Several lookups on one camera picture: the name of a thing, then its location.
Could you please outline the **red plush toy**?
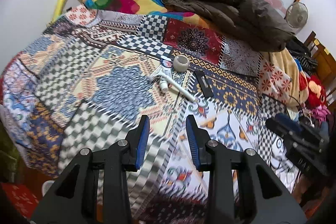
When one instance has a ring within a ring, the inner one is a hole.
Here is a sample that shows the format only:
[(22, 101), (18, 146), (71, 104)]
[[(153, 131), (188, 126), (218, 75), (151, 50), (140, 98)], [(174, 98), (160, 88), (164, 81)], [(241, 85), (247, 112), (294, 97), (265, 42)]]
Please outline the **red plush toy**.
[(309, 94), (305, 105), (308, 109), (326, 105), (326, 90), (316, 75), (307, 78), (307, 88)]

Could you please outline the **black rectangular clip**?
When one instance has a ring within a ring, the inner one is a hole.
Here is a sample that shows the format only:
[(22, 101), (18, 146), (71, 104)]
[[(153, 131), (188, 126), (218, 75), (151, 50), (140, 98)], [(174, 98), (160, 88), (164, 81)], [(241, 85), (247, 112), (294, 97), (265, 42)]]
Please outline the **black rectangular clip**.
[(197, 78), (197, 81), (200, 85), (201, 91), (205, 98), (213, 97), (213, 91), (210, 87), (210, 84), (206, 78), (204, 71), (194, 71), (194, 75)]

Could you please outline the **patchwork patterned bedsheet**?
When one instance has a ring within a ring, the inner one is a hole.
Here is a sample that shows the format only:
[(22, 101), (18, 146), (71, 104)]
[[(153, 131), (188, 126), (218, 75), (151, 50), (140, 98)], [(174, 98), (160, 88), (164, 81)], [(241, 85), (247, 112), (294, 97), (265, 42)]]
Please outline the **patchwork patterned bedsheet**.
[[(185, 72), (161, 65), (188, 57)], [(190, 102), (165, 73), (196, 97)], [(194, 71), (204, 71), (205, 98)], [(133, 217), (154, 223), (202, 223), (209, 174), (192, 163), (186, 118), (230, 149), (255, 149), (292, 190), (297, 169), (265, 120), (286, 113), (266, 89), (291, 79), (230, 36), (163, 15), (89, 10), (79, 5), (48, 26), (1, 75), (1, 119), (25, 163), (59, 176), (82, 149), (99, 151), (150, 119), (143, 166), (127, 174)]]

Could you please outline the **white standing fan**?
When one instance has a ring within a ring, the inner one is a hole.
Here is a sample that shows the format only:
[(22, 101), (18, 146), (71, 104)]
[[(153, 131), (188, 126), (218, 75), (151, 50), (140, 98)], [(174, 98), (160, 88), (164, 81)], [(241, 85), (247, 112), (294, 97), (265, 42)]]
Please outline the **white standing fan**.
[(286, 22), (291, 28), (303, 28), (308, 20), (308, 9), (304, 3), (294, 2), (292, 3), (285, 15)]

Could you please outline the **brown puffer jacket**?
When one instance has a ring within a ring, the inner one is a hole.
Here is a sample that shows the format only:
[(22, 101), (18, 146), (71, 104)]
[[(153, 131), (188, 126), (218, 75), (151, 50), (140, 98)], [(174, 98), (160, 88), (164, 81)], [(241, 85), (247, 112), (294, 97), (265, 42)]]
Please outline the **brown puffer jacket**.
[(255, 51), (280, 52), (294, 37), (285, 19), (265, 0), (162, 0), (177, 11), (193, 12), (218, 30), (247, 42)]

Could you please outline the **grey tape roll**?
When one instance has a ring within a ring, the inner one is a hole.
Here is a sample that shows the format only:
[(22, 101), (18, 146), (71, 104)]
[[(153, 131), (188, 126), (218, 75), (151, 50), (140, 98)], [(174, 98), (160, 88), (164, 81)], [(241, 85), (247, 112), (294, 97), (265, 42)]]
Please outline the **grey tape roll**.
[(173, 68), (177, 72), (185, 72), (190, 66), (190, 62), (187, 56), (178, 55), (175, 56), (173, 61)]

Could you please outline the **white disposable razor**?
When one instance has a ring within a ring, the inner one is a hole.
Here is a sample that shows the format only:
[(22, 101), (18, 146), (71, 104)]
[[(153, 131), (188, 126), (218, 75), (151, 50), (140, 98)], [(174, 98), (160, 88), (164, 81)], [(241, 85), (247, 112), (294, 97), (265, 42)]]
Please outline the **white disposable razor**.
[(181, 85), (176, 83), (170, 76), (166, 75), (165, 73), (159, 72), (153, 72), (149, 76), (149, 80), (153, 82), (155, 79), (160, 78), (167, 81), (169, 84), (172, 84), (180, 93), (182, 93), (190, 102), (195, 102), (197, 99), (195, 96), (193, 96), (191, 93), (186, 91)]

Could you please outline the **small toothpaste tube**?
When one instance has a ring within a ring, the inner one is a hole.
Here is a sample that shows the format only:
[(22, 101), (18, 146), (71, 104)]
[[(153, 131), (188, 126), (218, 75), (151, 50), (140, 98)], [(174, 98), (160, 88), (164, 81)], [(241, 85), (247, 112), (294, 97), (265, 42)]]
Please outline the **small toothpaste tube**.
[(171, 69), (173, 67), (173, 62), (171, 59), (161, 58), (161, 65), (167, 69)]

